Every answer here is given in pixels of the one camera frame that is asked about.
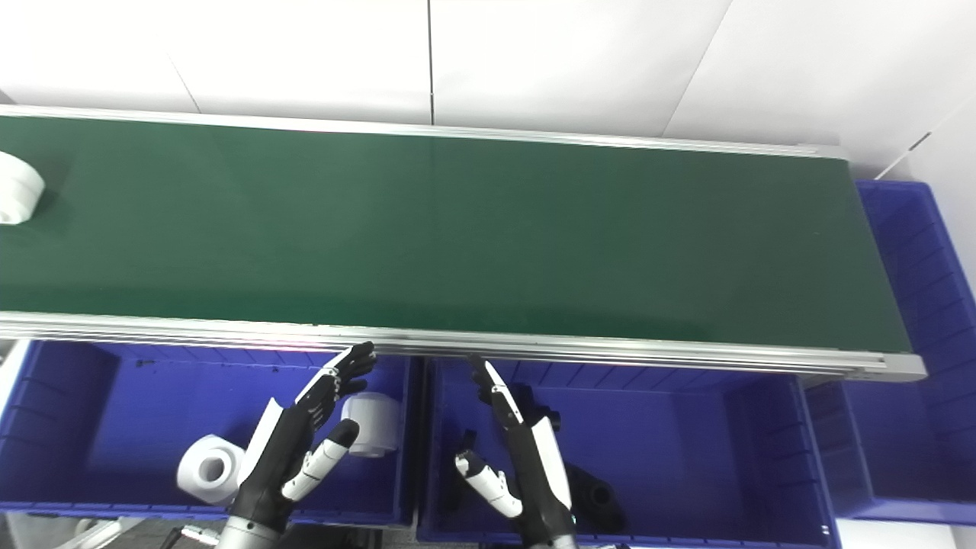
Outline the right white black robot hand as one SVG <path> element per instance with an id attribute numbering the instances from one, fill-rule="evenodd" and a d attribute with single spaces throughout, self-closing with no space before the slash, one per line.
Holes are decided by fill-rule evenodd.
<path id="1" fill-rule="evenodd" d="M 576 520 L 568 473 L 557 442 L 557 414 L 535 403 L 532 390 L 510 386 L 495 366 L 470 355 L 478 397 L 502 428 L 515 476 L 509 479 L 473 449 L 454 456 L 454 469 L 497 513 L 526 548 L 576 548 Z"/>

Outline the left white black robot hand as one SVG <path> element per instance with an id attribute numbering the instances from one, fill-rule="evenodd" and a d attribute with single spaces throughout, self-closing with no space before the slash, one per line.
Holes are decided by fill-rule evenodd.
<path id="1" fill-rule="evenodd" d="M 278 416 L 273 422 L 259 421 L 266 427 L 255 432 L 254 440 L 261 442 L 259 453 L 230 505 L 217 543 L 220 548 L 269 548 L 278 542 L 296 504 L 321 483 L 358 438 L 359 424 L 343 419 L 319 445 L 313 445 L 337 402 L 366 388 L 364 376 L 376 362 L 373 342 L 353 345 L 322 365 L 289 406 L 271 400 L 271 410 Z"/>

